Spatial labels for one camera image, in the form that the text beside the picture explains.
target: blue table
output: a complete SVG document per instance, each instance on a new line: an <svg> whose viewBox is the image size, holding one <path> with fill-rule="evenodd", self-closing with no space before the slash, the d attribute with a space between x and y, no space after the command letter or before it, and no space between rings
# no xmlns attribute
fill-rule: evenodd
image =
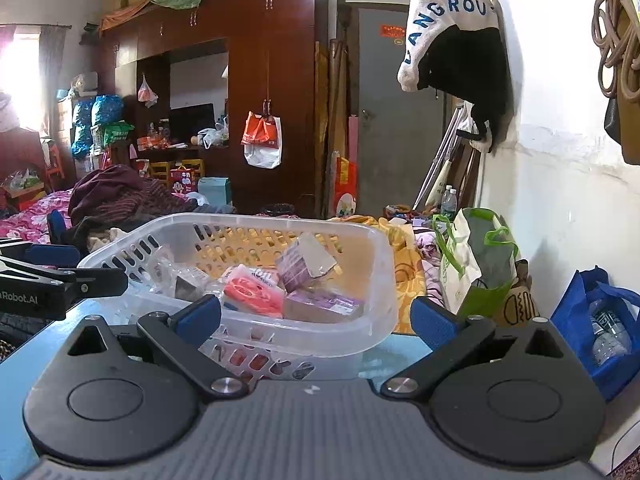
<svg viewBox="0 0 640 480"><path fill-rule="evenodd" d="M88 314L100 314L110 324L118 322L112 311L97 301L85 300L66 314L66 320L49 325L0 365L0 480L15 480L38 461L22 424L22 404L62 343ZM430 352L416 336L392 334L364 353L360 376L379 388Z"/></svg>

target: window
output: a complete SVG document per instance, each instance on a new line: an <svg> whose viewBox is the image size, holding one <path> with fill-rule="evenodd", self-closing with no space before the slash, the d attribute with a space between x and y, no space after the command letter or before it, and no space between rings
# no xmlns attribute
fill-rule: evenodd
<svg viewBox="0 0 640 480"><path fill-rule="evenodd" d="M14 34L0 56L0 91L12 97L20 126L30 130L42 130L42 88L38 67L39 32Z"/></svg>

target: floral bedding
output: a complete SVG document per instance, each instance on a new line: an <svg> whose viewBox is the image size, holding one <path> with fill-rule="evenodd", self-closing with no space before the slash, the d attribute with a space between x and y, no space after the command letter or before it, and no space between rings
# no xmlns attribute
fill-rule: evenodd
<svg viewBox="0 0 640 480"><path fill-rule="evenodd" d="M70 198L71 190L57 191L38 200L30 208L0 220L0 238L22 238L36 244L48 244L47 214L57 209L65 218L66 226L71 227L67 213Z"/></svg>

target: green and white bag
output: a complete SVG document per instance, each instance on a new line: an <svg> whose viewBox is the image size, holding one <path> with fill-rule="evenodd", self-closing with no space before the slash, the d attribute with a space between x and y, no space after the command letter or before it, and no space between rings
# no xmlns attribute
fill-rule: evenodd
<svg viewBox="0 0 640 480"><path fill-rule="evenodd" d="M493 317L516 280L518 247L511 231L490 209L462 209L453 224L441 215L433 221L444 222L449 234L445 243L436 229L446 307L462 317Z"/></svg>

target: plastic basket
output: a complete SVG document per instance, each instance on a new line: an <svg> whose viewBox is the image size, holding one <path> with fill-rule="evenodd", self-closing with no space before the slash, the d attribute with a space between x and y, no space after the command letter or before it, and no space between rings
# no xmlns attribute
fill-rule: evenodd
<svg viewBox="0 0 640 480"><path fill-rule="evenodd" d="M362 353L385 339L398 322L393 254L377 230L346 222L183 213L149 222L86 257L79 267L127 272L129 290L120 298L99 300L123 318L153 310L174 314L187 302L148 291L146 266L158 248L169 248L176 262L196 264L216 278L240 263L272 266L303 232L315 234L337 260L334 284L365 301L363 316L316 324L223 309L220 328L201 351L250 383L262 377L353 377Z"/></svg>

